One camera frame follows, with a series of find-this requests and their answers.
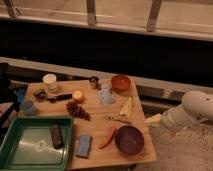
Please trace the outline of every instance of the cup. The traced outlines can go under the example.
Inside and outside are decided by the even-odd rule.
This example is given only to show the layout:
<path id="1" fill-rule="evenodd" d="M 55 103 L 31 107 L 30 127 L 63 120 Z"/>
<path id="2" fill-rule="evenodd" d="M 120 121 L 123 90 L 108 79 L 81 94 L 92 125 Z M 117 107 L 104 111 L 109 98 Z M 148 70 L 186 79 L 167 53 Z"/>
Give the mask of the cup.
<path id="1" fill-rule="evenodd" d="M 55 74 L 46 74 L 43 77 L 43 82 L 50 92 L 56 92 L 58 90 L 57 78 Z"/>
<path id="2" fill-rule="evenodd" d="M 90 85 L 93 89 L 98 89 L 98 86 L 99 86 L 98 80 L 99 78 L 96 76 L 92 76 L 89 78 Z"/>
<path id="3" fill-rule="evenodd" d="M 34 116 L 36 114 L 36 108 L 31 100 L 23 101 L 20 105 L 20 109 L 26 113 L 27 116 Z"/>

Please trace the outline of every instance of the green tray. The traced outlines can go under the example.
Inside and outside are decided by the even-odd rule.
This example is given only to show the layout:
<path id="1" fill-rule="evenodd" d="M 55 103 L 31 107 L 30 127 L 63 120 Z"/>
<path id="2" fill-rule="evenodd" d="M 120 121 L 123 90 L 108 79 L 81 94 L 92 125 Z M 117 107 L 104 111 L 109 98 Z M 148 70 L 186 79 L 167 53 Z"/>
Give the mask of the green tray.
<path id="1" fill-rule="evenodd" d="M 60 125 L 64 147 L 52 145 L 50 127 Z M 65 170 L 69 158 L 71 117 L 17 117 L 0 148 L 0 170 Z"/>

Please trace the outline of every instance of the knife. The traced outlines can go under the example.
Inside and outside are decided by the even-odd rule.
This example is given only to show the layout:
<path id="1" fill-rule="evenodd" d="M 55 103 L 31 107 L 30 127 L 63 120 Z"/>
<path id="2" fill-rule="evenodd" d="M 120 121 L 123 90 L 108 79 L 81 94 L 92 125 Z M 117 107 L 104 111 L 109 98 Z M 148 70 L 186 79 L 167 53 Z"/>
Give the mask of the knife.
<path id="1" fill-rule="evenodd" d="M 58 96 L 47 98 L 47 100 L 51 103 L 55 103 L 56 101 L 67 100 L 71 98 L 72 98 L 72 94 L 61 94 Z"/>

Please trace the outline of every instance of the metal spoon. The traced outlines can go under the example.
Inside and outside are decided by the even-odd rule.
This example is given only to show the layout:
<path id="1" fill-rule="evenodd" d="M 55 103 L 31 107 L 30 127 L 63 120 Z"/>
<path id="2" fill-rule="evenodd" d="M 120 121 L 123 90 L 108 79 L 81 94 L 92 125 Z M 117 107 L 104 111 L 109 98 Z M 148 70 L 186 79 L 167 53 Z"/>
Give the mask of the metal spoon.
<path id="1" fill-rule="evenodd" d="M 51 103 L 55 103 L 56 101 L 67 100 L 67 99 L 71 99 L 71 98 L 72 98 L 72 94 L 62 94 L 62 95 L 50 97 L 47 100 Z"/>
<path id="2" fill-rule="evenodd" d="M 115 117 L 113 117 L 113 116 L 108 116 L 108 115 L 106 115 L 105 119 L 106 119 L 106 120 L 109 120 L 109 121 L 110 121 L 110 120 L 118 121 L 118 122 L 122 122 L 122 123 L 129 124 L 129 125 L 132 124 L 132 122 L 130 122 L 130 121 L 126 121 L 126 120 L 119 119 L 119 118 L 115 118 Z"/>

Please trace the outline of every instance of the orange bowl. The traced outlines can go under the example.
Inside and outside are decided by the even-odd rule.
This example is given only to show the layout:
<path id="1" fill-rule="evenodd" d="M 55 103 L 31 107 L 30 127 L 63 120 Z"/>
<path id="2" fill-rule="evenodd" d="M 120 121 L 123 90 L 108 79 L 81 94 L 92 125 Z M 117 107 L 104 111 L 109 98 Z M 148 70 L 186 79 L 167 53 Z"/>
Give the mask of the orange bowl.
<path id="1" fill-rule="evenodd" d="M 129 89 L 131 81 L 125 75 L 115 75 L 111 79 L 112 88 L 117 92 L 126 91 Z"/>

